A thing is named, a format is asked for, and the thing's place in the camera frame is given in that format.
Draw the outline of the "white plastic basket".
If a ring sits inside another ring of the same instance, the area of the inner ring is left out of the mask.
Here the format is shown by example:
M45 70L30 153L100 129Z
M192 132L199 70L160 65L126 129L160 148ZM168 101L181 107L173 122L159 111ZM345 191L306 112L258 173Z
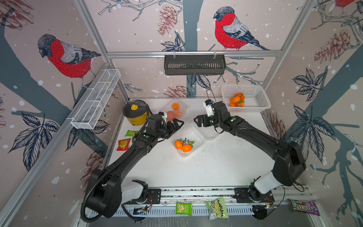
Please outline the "white plastic basket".
M251 112L260 113L271 108L271 102L265 90L258 85L223 85L222 86L223 103L226 104L229 112ZM245 100L244 107L230 107L230 98L238 93L243 93Z

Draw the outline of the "reddish orange container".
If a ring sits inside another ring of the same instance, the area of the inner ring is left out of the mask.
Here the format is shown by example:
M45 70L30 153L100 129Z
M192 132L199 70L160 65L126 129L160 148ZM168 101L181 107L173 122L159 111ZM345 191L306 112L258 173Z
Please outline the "reddish orange container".
M240 100L245 100L245 96L243 93L238 93L238 94L236 94L236 96L238 96L240 98Z

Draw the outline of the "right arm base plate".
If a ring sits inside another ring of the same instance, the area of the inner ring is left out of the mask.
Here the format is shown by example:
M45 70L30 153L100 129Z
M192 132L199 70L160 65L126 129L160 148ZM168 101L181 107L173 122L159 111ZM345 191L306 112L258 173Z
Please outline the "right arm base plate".
M238 203L274 203L275 199L271 191L267 194L261 194L256 189L249 187L234 188L234 195L232 196Z

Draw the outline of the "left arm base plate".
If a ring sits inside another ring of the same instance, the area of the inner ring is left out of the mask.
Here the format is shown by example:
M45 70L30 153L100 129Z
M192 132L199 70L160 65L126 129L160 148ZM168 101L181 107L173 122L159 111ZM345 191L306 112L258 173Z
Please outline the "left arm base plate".
M159 204L161 201L161 189L148 188L143 190L139 198L127 201L126 205L144 205Z

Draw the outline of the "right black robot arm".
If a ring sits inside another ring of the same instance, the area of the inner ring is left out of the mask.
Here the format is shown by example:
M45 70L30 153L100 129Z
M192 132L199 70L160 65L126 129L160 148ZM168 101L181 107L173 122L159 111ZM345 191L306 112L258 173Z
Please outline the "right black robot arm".
M259 176L250 184L248 194L251 200L262 200L274 188L292 186L306 170L302 148L298 143L276 139L255 128L242 117L231 116L222 101L213 102L208 99L203 106L207 113L193 119L198 127L221 128L223 132L248 141L275 161L270 172Z

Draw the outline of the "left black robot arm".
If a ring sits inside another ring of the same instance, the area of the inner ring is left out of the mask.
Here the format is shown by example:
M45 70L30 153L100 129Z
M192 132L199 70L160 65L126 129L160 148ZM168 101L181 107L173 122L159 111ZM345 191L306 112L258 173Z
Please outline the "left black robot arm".
M104 169L91 173L80 210L84 222L94 222L101 216L110 218L120 205L127 202L126 191L122 189L127 174L159 143L159 139L169 139L184 125L179 119L167 122L164 116L165 113L159 112L148 117L132 138L131 147L120 158Z

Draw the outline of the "clear plastic container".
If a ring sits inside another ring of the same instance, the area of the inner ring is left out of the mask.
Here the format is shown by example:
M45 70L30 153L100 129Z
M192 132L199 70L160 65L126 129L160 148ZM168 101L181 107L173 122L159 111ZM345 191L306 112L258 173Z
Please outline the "clear plastic container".
M173 99L159 111L167 115L166 121L171 122L173 119L183 120L188 106L179 99Z
M213 126L210 127L197 127L197 130L208 141L216 139L220 134L217 133Z
M185 144L192 145L192 151L190 151L188 153L184 153L182 151L182 149L177 150L175 148L175 142L177 140L180 140L183 143L183 145L185 145ZM198 149L200 149L204 145L205 141L206 141L206 139L201 135L201 133L199 133L199 131L195 127L190 127L181 132L177 132L173 136L172 145L173 145L173 148L178 152L178 154L182 158L187 158L187 157L193 155L193 153L195 153Z

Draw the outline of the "large orange container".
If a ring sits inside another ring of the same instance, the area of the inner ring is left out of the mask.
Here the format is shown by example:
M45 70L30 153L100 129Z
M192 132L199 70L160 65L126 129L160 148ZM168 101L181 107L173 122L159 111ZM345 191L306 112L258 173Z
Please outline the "large orange container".
M167 112L167 119L166 121L172 121L173 119L177 118L177 111L169 111Z

